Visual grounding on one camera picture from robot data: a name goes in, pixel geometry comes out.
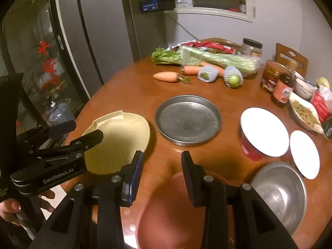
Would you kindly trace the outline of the person's left hand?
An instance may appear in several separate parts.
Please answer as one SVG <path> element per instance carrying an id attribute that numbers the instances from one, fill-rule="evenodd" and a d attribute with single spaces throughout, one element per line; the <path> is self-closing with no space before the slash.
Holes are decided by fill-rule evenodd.
<path id="1" fill-rule="evenodd" d="M 47 201 L 42 198 L 45 196 L 47 199 L 53 200 L 56 196 L 55 192 L 52 190 L 46 190 L 39 195 L 39 205 L 42 209 L 47 210 L 48 212 L 53 212 L 55 208 Z M 12 223 L 16 226 L 21 226 L 16 214 L 21 212 L 21 204 L 13 199 L 9 198 L 1 202 L 1 218 L 4 221 Z"/>

